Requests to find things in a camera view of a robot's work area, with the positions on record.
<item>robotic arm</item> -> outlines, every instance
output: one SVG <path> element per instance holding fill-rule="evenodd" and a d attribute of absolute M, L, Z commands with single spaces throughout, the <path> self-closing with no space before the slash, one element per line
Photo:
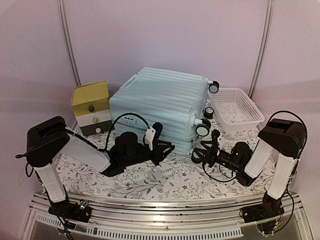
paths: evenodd
<path fill-rule="evenodd" d="M 53 160 L 60 154 L 66 154 L 107 177 L 121 174 L 126 167 L 148 160 L 159 165 L 175 148 L 170 142 L 158 139 L 162 128 L 159 122 L 148 128 L 145 144 L 138 143 L 135 133 L 124 132 L 115 139 L 115 145 L 110 150 L 107 150 L 107 146 L 98 149 L 84 137 L 68 129 L 62 117 L 56 116 L 28 131 L 27 152 L 16 158 L 26 157 L 27 163 L 34 168 L 48 194 L 50 214 L 87 223 L 92 209 L 83 200 L 70 203 Z"/>
<path fill-rule="evenodd" d="M 306 141 L 305 126 L 297 121 L 272 119 L 259 132 L 259 142 L 254 152 L 245 142 L 237 142 L 231 153 L 220 150 L 219 136 L 220 132 L 213 130 L 211 141 L 201 141 L 205 149 L 195 148 L 191 157 L 192 161 L 197 164 L 202 163 L 204 171 L 206 171 L 205 164 L 209 164 L 210 168 L 215 163 L 223 165 L 235 172 L 235 179 L 246 187 L 250 186 L 261 174 L 273 152 L 278 151 L 275 173 L 269 189 L 264 194 L 262 204 L 244 207 L 242 213 L 246 223 L 282 215 L 284 209 L 281 199 L 290 176 L 296 170 L 302 146 Z"/>

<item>light blue suitcase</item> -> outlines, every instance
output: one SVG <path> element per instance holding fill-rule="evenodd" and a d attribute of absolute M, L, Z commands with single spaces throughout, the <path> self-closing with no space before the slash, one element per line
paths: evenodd
<path fill-rule="evenodd" d="M 201 119 L 208 86 L 211 92 L 218 91 L 219 84 L 215 83 L 199 75 L 144 67 L 110 98 L 111 119 L 136 113 L 150 126 L 160 122 L 163 124 L 160 139 L 174 144 L 175 153 L 188 155 L 192 152 L 196 132 L 204 130 L 199 126 L 204 125 Z M 135 116 L 122 117 L 115 124 L 115 132 L 118 136 L 134 132 L 142 142 L 146 125 Z"/>

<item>white plastic basket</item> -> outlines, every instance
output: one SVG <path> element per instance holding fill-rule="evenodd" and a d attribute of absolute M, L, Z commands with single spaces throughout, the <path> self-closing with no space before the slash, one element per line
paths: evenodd
<path fill-rule="evenodd" d="M 211 106 L 226 133 L 253 130 L 265 117 L 248 95 L 239 88 L 209 92 Z"/>

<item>suitcase handle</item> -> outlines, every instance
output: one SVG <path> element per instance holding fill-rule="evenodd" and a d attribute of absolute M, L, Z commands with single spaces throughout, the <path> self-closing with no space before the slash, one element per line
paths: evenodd
<path fill-rule="evenodd" d="M 138 76 L 138 75 L 135 74 L 135 75 L 133 75 L 132 77 L 130 77 L 129 80 L 126 81 L 126 82 L 120 87 L 120 89 L 125 89 L 125 88 L 127 88 L 128 86 L 130 86 L 130 85 L 132 85 L 133 83 L 135 83 L 136 80 L 137 80 L 137 76 Z"/>

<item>table surface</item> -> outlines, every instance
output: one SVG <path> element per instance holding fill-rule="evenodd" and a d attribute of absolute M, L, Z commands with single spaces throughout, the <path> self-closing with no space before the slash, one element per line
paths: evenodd
<path fill-rule="evenodd" d="M 255 130 L 225 133 L 221 125 L 214 119 L 211 120 L 211 129 L 221 132 L 220 147 L 228 152 L 231 151 L 236 142 L 246 142 L 253 150 L 258 142 L 258 132 Z M 201 137 L 194 142 L 200 145 Z M 100 148 L 106 143 L 107 132 L 94 134 L 87 137 L 89 141 Z M 114 144 L 116 134 L 112 131 L 108 149 Z M 220 180 L 227 180 L 219 172 L 219 165 L 208 168 L 207 172 Z M 221 167 L 226 175 L 231 172 Z M 182 156 L 171 153 L 160 163 L 154 166 L 151 161 L 129 166 L 125 172 L 115 177 L 106 177 L 94 170 L 92 167 L 72 158 L 61 155 L 57 164 L 59 177 L 67 191 L 77 194 L 90 195 L 114 199 L 136 199 L 162 202 L 181 202 L 189 200 L 226 199 L 239 196 L 249 196 L 263 193 L 271 184 L 275 161 L 270 158 L 258 179 L 250 186 L 245 187 L 235 179 L 231 182 L 220 183 L 209 179 L 204 174 L 201 164 L 194 164 L 191 156 Z"/>

